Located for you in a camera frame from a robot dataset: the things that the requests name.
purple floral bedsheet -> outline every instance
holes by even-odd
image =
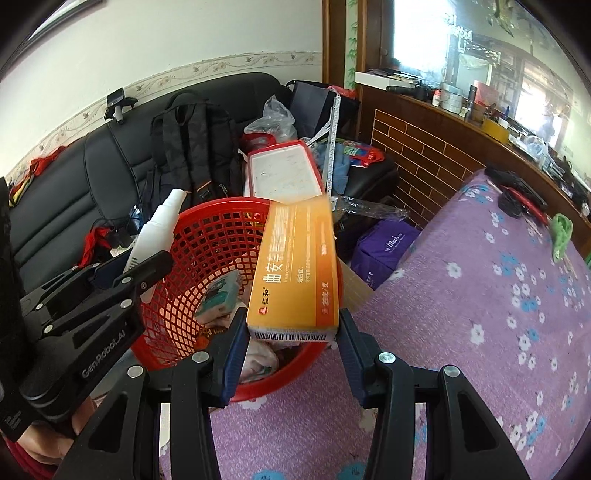
[[[427,225],[399,269],[354,315],[411,365],[457,365],[494,413],[532,480],[549,480],[591,414],[591,283],[572,244],[496,205],[479,173]],[[425,409],[415,411],[414,478],[424,475]],[[212,414],[222,478],[361,480],[375,412],[350,394],[338,351],[267,397]],[[170,477],[168,446],[161,451]]]

orange medicine box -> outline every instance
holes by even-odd
[[[262,340],[331,342],[339,326],[330,200],[271,202],[246,322]]]

human hand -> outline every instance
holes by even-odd
[[[80,434],[92,414],[96,405],[88,397],[72,416],[72,428],[76,435]],[[18,444],[39,463],[59,465],[66,456],[74,440],[57,433],[47,423],[29,425],[18,440]]]

decorative wall border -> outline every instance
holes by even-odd
[[[233,73],[256,72],[273,67],[322,66],[318,51],[276,51],[242,53],[216,59],[202,60],[157,73],[125,87],[125,93],[138,99],[138,105],[187,85]],[[33,158],[49,154],[61,145],[83,137],[105,123],[105,98],[71,117],[43,138],[6,175],[7,182],[18,179],[29,168]]]

sofa cushion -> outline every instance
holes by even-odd
[[[290,91],[266,73],[242,73],[191,85],[225,108],[240,134],[272,95],[288,105]],[[152,166],[150,123],[176,92],[125,113],[75,141],[31,184],[11,211],[11,242],[26,292],[77,264],[84,238],[101,219],[125,218],[139,202]]]

